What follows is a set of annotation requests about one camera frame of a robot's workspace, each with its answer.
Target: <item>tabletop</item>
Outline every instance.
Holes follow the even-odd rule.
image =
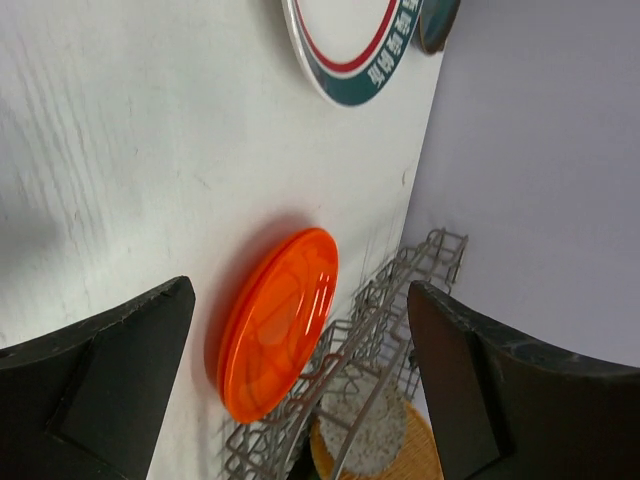
[[[219,478],[202,364],[230,286],[296,228],[335,237],[332,315],[396,249],[441,57],[353,109],[305,79],[278,0],[0,0],[0,348],[176,276],[197,296],[149,478]]]

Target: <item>dish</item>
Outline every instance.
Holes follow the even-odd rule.
[[[378,378],[349,366],[343,374],[331,382],[329,393],[320,400],[320,407],[347,425],[353,425]],[[319,417],[319,422],[327,450],[336,458],[348,431],[325,417]],[[366,477],[380,474],[400,453],[406,431],[404,398],[395,384],[388,383],[371,405],[351,443],[344,461],[345,470]]]
[[[407,411],[407,434],[405,443],[391,466],[379,475],[367,480],[443,480],[436,442],[429,424],[409,402]],[[327,480],[331,476],[334,460],[320,434],[319,422],[311,427],[311,456],[318,476]],[[340,480],[363,480],[363,477],[342,471]]]
[[[417,31],[425,53],[444,50],[459,8],[460,0],[424,0]]]
[[[282,0],[296,56],[330,102],[355,106],[393,75],[422,0]]]
[[[291,389],[320,338],[337,277],[337,246],[319,228],[285,240],[252,273],[218,362],[222,399],[236,421],[263,418]]]

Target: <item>metal wire rack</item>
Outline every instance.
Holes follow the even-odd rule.
[[[239,425],[226,442],[225,470],[231,479],[285,480],[308,436],[314,415],[345,429],[331,479],[339,477],[351,442],[364,417],[388,382],[396,382],[407,400],[420,385],[413,364],[407,319],[407,294],[414,280],[426,280],[451,292],[468,238],[445,229],[432,230],[414,248],[401,249],[354,298],[351,317],[335,320],[287,397],[267,417]],[[341,376],[373,376],[376,384],[355,421],[345,424],[323,411],[323,395],[347,395],[329,385]]]

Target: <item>red ring on plate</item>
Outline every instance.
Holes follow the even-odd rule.
[[[374,35],[373,40],[371,40],[371,43],[367,45],[367,48],[365,48],[360,55],[358,55],[356,58],[354,58],[350,62],[336,63],[330,60],[329,58],[325,57],[320,51],[320,49],[315,45],[315,43],[313,43],[313,39],[311,38],[309,31],[307,30],[307,26],[304,24],[304,18],[302,17],[302,12],[300,11],[300,5],[298,4],[298,0],[295,0],[295,2],[296,2],[296,12],[298,14],[298,18],[300,19],[300,25],[302,26],[302,31],[304,33],[305,38],[307,39],[307,43],[309,43],[309,47],[311,47],[311,50],[313,51],[313,54],[316,56],[316,58],[322,65],[338,73],[348,73],[348,72],[351,72],[352,70],[356,70],[357,68],[361,67],[369,59],[369,57],[371,57],[371,55],[373,55],[376,48],[378,47],[378,45],[380,44],[380,42],[384,37],[384,32],[387,31],[387,27],[391,23],[391,19],[393,18],[393,13],[395,12],[396,5],[398,4],[398,0],[389,0],[389,6],[387,7],[387,11],[385,12],[384,17],[382,18],[382,23],[378,27],[378,31]]]

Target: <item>metal wire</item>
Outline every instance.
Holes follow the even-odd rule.
[[[407,400],[420,385],[407,320],[409,284],[426,280],[450,293],[467,241],[445,229],[432,230],[420,245],[401,249],[384,265],[355,295],[349,320],[335,320],[324,331],[307,368],[278,407],[259,422],[236,427],[226,442],[230,478],[285,480],[308,436],[312,414],[347,430],[331,475],[338,478],[351,441],[385,384],[396,382]],[[318,401],[323,395],[357,393],[355,381],[344,382],[342,391],[329,389],[333,379],[354,372],[373,376],[377,384],[356,420],[347,425],[323,411]]]

